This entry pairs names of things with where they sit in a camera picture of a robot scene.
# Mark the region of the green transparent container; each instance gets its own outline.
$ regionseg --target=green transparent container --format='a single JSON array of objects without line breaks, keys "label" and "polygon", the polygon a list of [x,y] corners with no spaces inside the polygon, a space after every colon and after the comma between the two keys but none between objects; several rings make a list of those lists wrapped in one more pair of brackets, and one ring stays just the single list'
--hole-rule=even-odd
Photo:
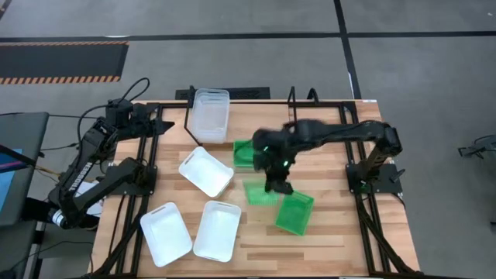
[{"label": "green transparent container", "polygon": [[314,198],[300,192],[294,191],[292,195],[285,195],[277,215],[276,226],[303,236],[312,214],[313,203]]},{"label": "green transparent container", "polygon": [[281,197],[281,194],[274,191],[266,193],[263,181],[243,181],[243,186],[249,205],[277,205]]},{"label": "green transparent container", "polygon": [[234,142],[232,157],[234,167],[253,169],[253,144],[251,140],[237,140]]}]

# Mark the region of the black metal frame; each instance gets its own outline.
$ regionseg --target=black metal frame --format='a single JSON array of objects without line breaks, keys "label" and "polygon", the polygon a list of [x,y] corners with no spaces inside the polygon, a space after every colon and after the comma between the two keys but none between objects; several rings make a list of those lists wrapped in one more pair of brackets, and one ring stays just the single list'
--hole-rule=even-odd
[{"label": "black metal frame", "polygon": [[[296,101],[296,92],[295,88],[291,87],[288,100],[286,102],[257,102],[257,101],[246,101],[246,102],[236,102],[236,104],[257,104],[257,105],[288,105],[288,109],[292,109],[293,111],[293,121],[296,121],[298,119],[298,113],[297,113],[297,108],[337,108],[339,110],[339,116],[340,116],[340,122],[341,124],[347,124],[347,119],[346,119],[346,111],[348,111],[351,114],[351,121],[352,123],[358,123],[358,115],[357,115],[357,107],[355,105],[354,101],[340,101],[340,102],[321,102],[319,101],[319,97],[317,95],[317,92],[315,91],[314,88],[312,88],[307,96],[308,100],[312,100],[313,102],[308,102],[308,101],[303,101],[303,102],[297,102]],[[191,136],[195,142],[201,146],[202,143],[200,143],[195,136],[188,130],[188,114],[189,114],[189,108],[191,107],[191,98],[188,98],[188,101],[185,103],[160,103],[160,106],[157,111],[157,115],[159,118],[162,117],[164,109],[186,109],[186,116],[184,119],[184,129],[188,132],[188,134]],[[152,146],[150,150],[150,157],[148,160],[148,164],[151,166],[155,166],[155,159],[157,156],[157,143],[158,143],[158,136],[154,136],[152,138]],[[146,145],[146,138],[143,138],[139,142],[139,148],[138,148],[138,154],[137,154],[137,159],[142,159],[143,154],[144,154],[144,147]],[[360,159],[365,159],[366,154],[365,154],[365,148],[363,143],[357,143],[358,144],[358,151],[360,154]],[[348,158],[348,164],[355,164],[355,160],[353,158],[353,148],[350,142],[345,142],[344,143],[345,148],[346,148],[346,155]],[[350,192],[354,195],[355,201],[356,201],[356,210],[357,214],[360,217],[360,206],[363,206],[363,199],[362,199],[362,193],[350,189]],[[379,217],[379,212],[377,210],[377,201],[375,199],[374,192],[371,191],[368,194],[368,200],[369,200],[369,206],[370,206],[370,211],[372,213],[372,222],[375,226],[375,232],[380,233],[382,235],[382,228],[381,228],[381,220]],[[141,208],[144,208],[144,211],[147,210],[148,206],[148,201],[149,197],[144,196],[142,199],[142,206]],[[133,211],[136,203],[136,196],[131,196],[129,198],[129,204],[128,208],[126,209],[126,218],[124,222],[124,231],[129,229],[130,223],[133,220]],[[370,244],[370,237],[368,233],[368,227],[367,224],[359,218],[359,224],[360,224],[360,232],[361,236],[363,239],[363,250],[364,250],[364,256],[365,260],[367,262],[367,269],[370,275],[376,274],[376,269],[375,269],[375,263],[374,263],[374,258],[372,254],[372,247]],[[137,276],[137,271],[138,271],[138,266],[140,262],[140,251],[141,251],[141,245],[143,243],[143,232],[141,229],[138,229],[138,233],[136,235],[136,241],[135,241],[135,246],[133,249],[133,258],[132,258],[132,265],[131,265],[131,273],[123,273],[123,266],[124,266],[124,259],[126,258],[126,250],[123,250],[121,255],[119,256],[119,259],[117,261],[117,268],[115,269],[115,274],[113,275],[107,275],[107,277],[118,277],[122,275],[126,276]],[[386,255],[384,249],[379,246],[380,253],[381,253],[381,264],[382,264],[382,271],[384,271],[384,274],[391,274],[391,268],[389,267],[389,259],[388,256]]]}]

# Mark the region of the wooden table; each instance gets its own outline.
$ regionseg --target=wooden table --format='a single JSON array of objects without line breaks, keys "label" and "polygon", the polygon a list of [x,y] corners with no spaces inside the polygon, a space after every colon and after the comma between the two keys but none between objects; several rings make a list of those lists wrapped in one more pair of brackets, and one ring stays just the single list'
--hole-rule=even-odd
[{"label": "wooden table", "polygon": [[[376,102],[356,101],[359,120],[382,120]],[[299,119],[322,119],[339,123],[336,108],[298,108]],[[176,125],[159,138],[156,165],[159,176],[149,211],[166,202],[175,202],[194,240],[205,203],[210,198],[178,173],[181,162],[196,147],[183,128],[185,109],[165,109],[163,119]],[[229,114],[228,142],[205,145],[205,149],[225,165],[233,166],[233,140],[249,139],[260,127],[280,129],[292,119],[288,105],[247,105],[232,101]],[[136,157],[139,140],[119,143],[116,163],[126,157]],[[330,143],[316,150],[300,153],[291,168],[289,179],[294,189],[315,199],[312,217],[305,236],[292,235],[274,225],[278,208],[246,204],[242,179],[253,174],[235,174],[233,182],[219,198],[221,202],[238,205],[241,222],[231,261],[220,263],[197,257],[191,251],[166,267],[155,267],[146,241],[143,241],[139,277],[199,277],[199,276],[338,276],[367,275],[358,216],[353,196],[349,193],[345,174],[347,163],[344,143]],[[389,194],[379,194],[377,204],[384,235],[407,265],[418,270],[419,265],[401,203]],[[98,227],[93,261],[100,267],[108,255],[120,197],[105,200]],[[127,201],[124,202],[115,244],[120,239]],[[370,235],[374,259],[381,268],[377,243]],[[133,254],[134,237],[126,253],[124,271],[128,271]]]}]

